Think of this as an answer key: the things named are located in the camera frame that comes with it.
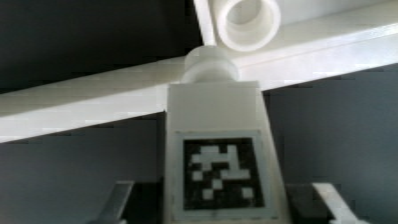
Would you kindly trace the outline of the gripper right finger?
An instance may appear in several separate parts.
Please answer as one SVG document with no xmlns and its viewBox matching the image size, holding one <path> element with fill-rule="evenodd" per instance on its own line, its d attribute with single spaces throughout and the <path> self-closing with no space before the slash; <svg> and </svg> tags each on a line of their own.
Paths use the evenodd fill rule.
<svg viewBox="0 0 398 224">
<path fill-rule="evenodd" d="M 353 214 L 333 185 L 330 183 L 314 183 L 312 187 L 332 213 L 328 224 L 367 224 Z"/>
</svg>

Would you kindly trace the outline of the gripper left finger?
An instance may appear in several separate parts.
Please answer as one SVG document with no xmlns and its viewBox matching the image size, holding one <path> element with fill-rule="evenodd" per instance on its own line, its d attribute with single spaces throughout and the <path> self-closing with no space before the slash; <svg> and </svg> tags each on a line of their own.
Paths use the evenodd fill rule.
<svg viewBox="0 0 398 224">
<path fill-rule="evenodd" d="M 122 212 L 127 205 L 133 185 L 133 181 L 115 182 L 99 215 L 86 224 L 127 224 L 127 221 L 122 218 Z"/>
</svg>

